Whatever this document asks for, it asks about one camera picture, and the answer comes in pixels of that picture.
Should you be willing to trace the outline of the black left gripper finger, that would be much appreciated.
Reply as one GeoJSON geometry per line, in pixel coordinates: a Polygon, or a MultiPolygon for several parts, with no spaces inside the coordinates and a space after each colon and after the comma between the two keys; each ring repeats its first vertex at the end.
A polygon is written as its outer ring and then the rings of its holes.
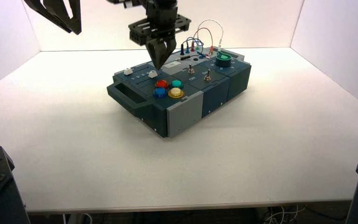
{"type": "Polygon", "coordinates": [[[70,17],[63,0],[24,0],[24,2],[35,12],[42,15],[61,29],[68,33],[75,32],[75,1],[69,0],[70,17]]]}
{"type": "Polygon", "coordinates": [[[72,17],[69,20],[69,28],[79,35],[82,31],[80,0],[69,0],[72,17]]]}

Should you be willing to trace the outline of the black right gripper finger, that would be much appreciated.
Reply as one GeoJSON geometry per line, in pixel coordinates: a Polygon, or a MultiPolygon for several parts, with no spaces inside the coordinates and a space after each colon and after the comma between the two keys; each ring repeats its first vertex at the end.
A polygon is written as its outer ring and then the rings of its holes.
{"type": "Polygon", "coordinates": [[[170,39],[164,39],[163,40],[164,49],[162,51],[161,56],[161,67],[166,63],[167,59],[170,57],[172,52],[176,48],[176,39],[170,38],[170,39]]]}
{"type": "Polygon", "coordinates": [[[148,40],[146,48],[156,69],[161,69],[164,59],[164,43],[157,39],[148,40]]]}

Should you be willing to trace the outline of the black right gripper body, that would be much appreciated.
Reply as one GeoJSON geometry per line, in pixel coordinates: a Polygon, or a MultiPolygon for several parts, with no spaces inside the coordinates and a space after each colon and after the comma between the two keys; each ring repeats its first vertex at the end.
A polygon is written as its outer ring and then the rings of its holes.
{"type": "Polygon", "coordinates": [[[128,6],[143,6],[146,18],[130,24],[130,40],[143,46],[149,40],[171,39],[189,29],[191,20],[178,13],[176,0],[130,0],[128,6]]]}

